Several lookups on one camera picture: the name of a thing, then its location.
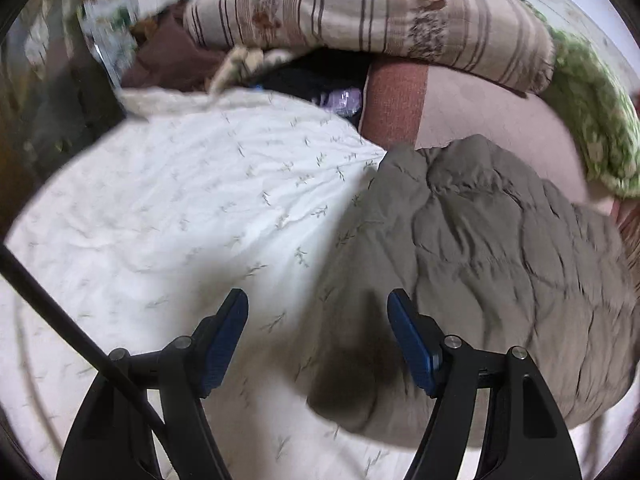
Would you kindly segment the olive quilted hooded jacket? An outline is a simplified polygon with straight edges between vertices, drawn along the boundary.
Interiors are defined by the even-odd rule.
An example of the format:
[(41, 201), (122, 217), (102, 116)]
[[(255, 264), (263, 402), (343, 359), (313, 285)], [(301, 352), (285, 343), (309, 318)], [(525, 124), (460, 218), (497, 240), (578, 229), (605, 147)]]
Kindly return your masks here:
[(434, 403), (390, 330), (398, 288), (474, 348), (527, 349), (570, 427), (634, 381), (639, 308), (614, 222), (484, 136), (390, 150), (320, 288), (309, 406), (353, 434), (416, 446)]

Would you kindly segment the white leaf-print bed quilt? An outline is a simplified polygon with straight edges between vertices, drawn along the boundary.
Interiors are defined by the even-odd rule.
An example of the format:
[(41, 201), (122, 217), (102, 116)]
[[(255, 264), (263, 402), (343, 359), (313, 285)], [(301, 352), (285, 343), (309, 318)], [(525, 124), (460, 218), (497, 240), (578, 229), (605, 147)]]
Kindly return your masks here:
[[(205, 403), (234, 478), (402, 477), (416, 446), (353, 434), (308, 403), (320, 288), (389, 151), (277, 93), (137, 91), (127, 105), (131, 117), (24, 209), (9, 248), (104, 350), (163, 348), (246, 291), (247, 326)], [(586, 478), (620, 448), (638, 402), (636, 365), (612, 408), (569, 426)]]

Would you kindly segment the green white patterned blanket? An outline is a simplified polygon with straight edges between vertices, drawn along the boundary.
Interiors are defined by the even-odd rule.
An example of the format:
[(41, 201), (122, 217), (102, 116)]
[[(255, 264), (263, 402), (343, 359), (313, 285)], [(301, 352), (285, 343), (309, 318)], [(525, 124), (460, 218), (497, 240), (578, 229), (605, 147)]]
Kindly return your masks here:
[(552, 61), (538, 77), (535, 93), (566, 125), (587, 178), (618, 197), (637, 198), (639, 117), (634, 102), (587, 38), (551, 26), (531, 3), (523, 4), (544, 24), (552, 42)]

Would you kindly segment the pink folded blanket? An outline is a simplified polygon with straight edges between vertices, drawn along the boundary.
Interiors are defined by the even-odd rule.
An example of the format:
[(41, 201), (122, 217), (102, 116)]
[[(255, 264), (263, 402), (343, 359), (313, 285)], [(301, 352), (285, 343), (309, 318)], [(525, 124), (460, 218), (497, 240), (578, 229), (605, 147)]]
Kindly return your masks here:
[(481, 134), (550, 180), (572, 203), (610, 216), (616, 198), (586, 178), (572, 135), (534, 94), (518, 94), (480, 77), (408, 58), (380, 56), (363, 90), (358, 127), (388, 150), (398, 143), (437, 148)]

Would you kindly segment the dark brown garment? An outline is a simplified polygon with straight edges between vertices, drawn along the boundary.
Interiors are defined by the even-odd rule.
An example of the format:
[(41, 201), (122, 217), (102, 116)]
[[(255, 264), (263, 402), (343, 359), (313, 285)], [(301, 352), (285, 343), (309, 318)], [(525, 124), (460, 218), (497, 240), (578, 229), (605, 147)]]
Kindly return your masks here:
[(189, 0), (178, 0), (130, 27), (137, 43), (134, 62), (125, 70), (125, 89), (162, 88), (181, 92), (205, 91), (227, 53), (208, 50), (183, 26)]

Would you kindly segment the cream patterned cloth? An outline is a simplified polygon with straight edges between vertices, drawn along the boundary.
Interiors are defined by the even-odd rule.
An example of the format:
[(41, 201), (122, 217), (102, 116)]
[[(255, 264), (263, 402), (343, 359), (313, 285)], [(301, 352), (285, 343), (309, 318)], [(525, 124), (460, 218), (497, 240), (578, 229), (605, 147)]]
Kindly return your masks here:
[(229, 88), (249, 84), (297, 57), (297, 52), (288, 49), (262, 50), (236, 46), (226, 55), (215, 75), (206, 82), (206, 93), (216, 96)]

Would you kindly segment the floral fabric at bedside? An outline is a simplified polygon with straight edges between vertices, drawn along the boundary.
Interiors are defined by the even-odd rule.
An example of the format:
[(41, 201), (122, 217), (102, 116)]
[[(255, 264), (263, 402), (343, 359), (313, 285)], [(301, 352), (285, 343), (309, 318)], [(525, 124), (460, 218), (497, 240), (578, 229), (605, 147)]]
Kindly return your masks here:
[(137, 41), (131, 27), (139, 19), (138, 0), (84, 0), (77, 21), (92, 57), (106, 73), (116, 99), (122, 93), (122, 77), (134, 64)]

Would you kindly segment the striped floral pillow left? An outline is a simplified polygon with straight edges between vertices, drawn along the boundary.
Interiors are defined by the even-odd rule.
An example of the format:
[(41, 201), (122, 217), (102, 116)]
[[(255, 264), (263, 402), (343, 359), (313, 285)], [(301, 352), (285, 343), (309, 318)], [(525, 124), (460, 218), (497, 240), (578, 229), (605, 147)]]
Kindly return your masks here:
[(518, 92), (544, 91), (553, 74), (548, 28), (521, 0), (195, 0), (184, 26), (211, 49), (382, 53)]

